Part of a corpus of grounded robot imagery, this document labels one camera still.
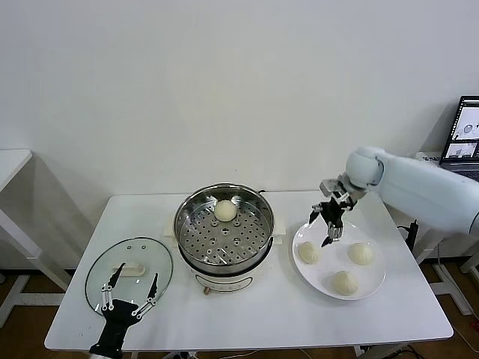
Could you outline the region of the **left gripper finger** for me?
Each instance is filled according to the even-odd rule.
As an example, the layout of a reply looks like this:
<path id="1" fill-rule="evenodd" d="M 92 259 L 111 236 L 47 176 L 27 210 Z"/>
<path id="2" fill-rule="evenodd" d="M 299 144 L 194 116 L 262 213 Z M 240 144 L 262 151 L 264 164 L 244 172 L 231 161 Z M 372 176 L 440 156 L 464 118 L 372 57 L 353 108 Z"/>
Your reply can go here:
<path id="1" fill-rule="evenodd" d="M 112 274 L 112 276 L 109 278 L 109 281 L 107 283 L 104 283 L 103 286 L 101 287 L 101 296 L 102 296 L 102 311 L 106 310 L 113 310 L 114 305 L 113 305 L 113 297 L 112 297 L 112 290 L 115 288 L 118 279 L 120 277 L 120 274 L 123 270 L 123 267 L 126 265 L 126 263 L 121 263 L 118 269 Z"/>
<path id="2" fill-rule="evenodd" d="M 147 294 L 147 299 L 145 300 L 143 304 L 139 305 L 138 308 L 132 312 L 132 316 L 134 316 L 137 319 L 141 319 L 149 310 L 151 310 L 152 308 L 156 306 L 155 297 L 156 297 L 156 292 L 158 289 L 157 282 L 158 282 L 158 274 L 155 273 L 150 290 Z"/>

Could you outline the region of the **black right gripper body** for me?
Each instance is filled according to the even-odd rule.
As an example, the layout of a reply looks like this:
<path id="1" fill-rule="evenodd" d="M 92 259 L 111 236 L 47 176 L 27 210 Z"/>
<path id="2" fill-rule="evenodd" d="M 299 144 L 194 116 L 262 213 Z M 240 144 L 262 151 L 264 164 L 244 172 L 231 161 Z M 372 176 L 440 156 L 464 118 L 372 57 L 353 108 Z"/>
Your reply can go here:
<path id="1" fill-rule="evenodd" d="M 347 199 L 343 202 L 338 203 L 334 198 L 331 198 L 329 201 L 320 203 L 320 214 L 326 225 L 330 227 L 342 227 L 343 224 L 343 214 L 346 211 L 351 211 L 356 205 L 356 202 Z"/>

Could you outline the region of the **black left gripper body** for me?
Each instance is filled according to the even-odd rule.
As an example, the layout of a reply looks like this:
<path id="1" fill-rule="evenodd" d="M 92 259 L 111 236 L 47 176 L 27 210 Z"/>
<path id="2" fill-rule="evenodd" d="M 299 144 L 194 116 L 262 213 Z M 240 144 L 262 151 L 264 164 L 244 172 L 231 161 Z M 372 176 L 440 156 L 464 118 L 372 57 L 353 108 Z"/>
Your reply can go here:
<path id="1" fill-rule="evenodd" d="M 132 313 L 138 309 L 138 305 L 113 299 L 113 310 L 103 310 L 106 323 L 96 344 L 89 350 L 90 354 L 122 354 L 122 347 L 127 330 L 130 326 L 139 322 L 137 316 Z"/>

